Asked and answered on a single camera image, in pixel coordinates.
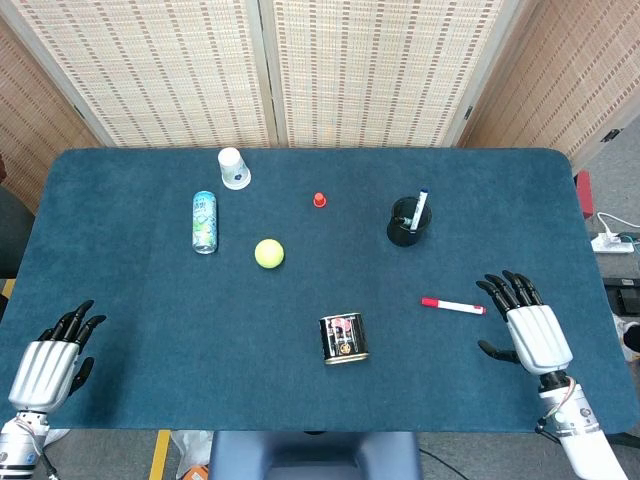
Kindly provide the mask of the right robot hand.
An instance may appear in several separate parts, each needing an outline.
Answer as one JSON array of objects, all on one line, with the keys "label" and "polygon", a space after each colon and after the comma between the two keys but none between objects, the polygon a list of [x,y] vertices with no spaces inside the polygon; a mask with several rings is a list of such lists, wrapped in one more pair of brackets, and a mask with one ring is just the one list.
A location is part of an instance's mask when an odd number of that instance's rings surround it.
[{"label": "right robot hand", "polygon": [[502,316],[514,348],[499,350],[485,340],[478,346],[489,357],[520,364],[532,375],[564,371],[573,354],[560,323],[527,277],[505,270],[487,274],[476,285],[485,291]]}]

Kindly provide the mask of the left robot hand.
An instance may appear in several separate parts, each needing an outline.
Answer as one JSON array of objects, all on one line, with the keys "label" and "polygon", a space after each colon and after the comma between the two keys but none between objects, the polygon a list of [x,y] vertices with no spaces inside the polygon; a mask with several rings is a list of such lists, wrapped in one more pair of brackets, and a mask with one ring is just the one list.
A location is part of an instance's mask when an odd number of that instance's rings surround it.
[{"label": "left robot hand", "polygon": [[93,305],[92,299],[86,300],[63,314],[27,346],[8,396],[17,411],[50,414],[86,383],[95,359],[81,355],[106,320],[104,315],[86,317]]}]

